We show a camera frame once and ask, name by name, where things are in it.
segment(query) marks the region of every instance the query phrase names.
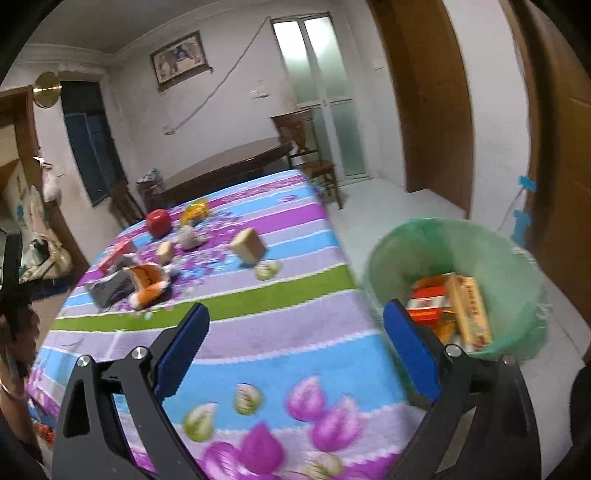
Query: metal bolt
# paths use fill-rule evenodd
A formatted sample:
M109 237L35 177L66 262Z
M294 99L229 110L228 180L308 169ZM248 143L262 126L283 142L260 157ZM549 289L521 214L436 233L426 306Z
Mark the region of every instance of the metal bolt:
M144 346L137 346L131 351L131 356L136 360L141 360L148 355L148 349Z
M513 366L517 363L517 360L515 360L513 355L503 355L503 363L505 365Z
M450 343L445 347L445 353L447 353L448 356L452 356L454 358L461 356L462 352L463 350L460 347L458 347L455 343Z
M82 356L78 357L78 360L76 361L76 365L78 365L79 367L85 367L89 363L90 363L90 357L88 355L82 355Z

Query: red object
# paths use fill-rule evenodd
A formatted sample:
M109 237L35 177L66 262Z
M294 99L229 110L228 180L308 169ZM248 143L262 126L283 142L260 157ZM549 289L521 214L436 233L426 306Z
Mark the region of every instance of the red object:
M148 224L148 232L150 232L154 238L162 238L171 231L173 227L170 215L162 208L153 210L146 215L146 222Z
M118 242L113 248L111 248L107 256L99 262L98 267L101 272L107 275L111 265L113 265L121 255L130 254L135 252L135 250L135 244L132 240L127 239Z
M408 301L407 312L415 322L435 326L444 304L445 286L418 288Z

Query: green plastic bin liner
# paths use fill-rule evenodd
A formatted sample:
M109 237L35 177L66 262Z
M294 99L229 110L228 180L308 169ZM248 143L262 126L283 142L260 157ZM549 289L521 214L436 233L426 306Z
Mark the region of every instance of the green plastic bin liner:
M475 277L493 342L471 356L496 360L509 353L523 361L547 340L543 275L531 254L509 238L469 220L411 220L382 238L362 277L381 318L387 302L406 305L415 281L456 272Z

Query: table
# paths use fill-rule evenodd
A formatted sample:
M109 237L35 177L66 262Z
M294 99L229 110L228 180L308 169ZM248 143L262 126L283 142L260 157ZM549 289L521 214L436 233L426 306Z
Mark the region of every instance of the table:
M153 240L145 221L113 240L132 239L144 262L173 241L181 273L170 296L138 312L127 299L100 311L85 284L102 278L96 263L107 249L48 332L29 393L57 417L80 355L123 358L199 301L209 310L209 333L163 408L211 480L275 478L245 468L286 480L343 468L339 478L382 480L424 412L407 403L314 187L300 170L288 170L206 198L211 215L196 230L209 239L194 251L181 252L175 232ZM183 210L169 210L175 226ZM243 228L260 234L264 260L280 265L275 276L258 277L229 249ZM153 469L126 402L118 395L115 404L135 460Z
M165 190L160 195L165 205L188 202L247 180L241 177L249 173L261 176L263 167L285 157L291 149L291 143L281 143L276 137L231 148L164 180Z

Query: frosted glass door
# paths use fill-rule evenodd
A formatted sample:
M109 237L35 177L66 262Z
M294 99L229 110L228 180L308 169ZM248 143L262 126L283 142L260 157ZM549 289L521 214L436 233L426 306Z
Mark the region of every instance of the frosted glass door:
M273 25L299 108L314 109L323 158L340 177L365 176L355 103L329 17Z

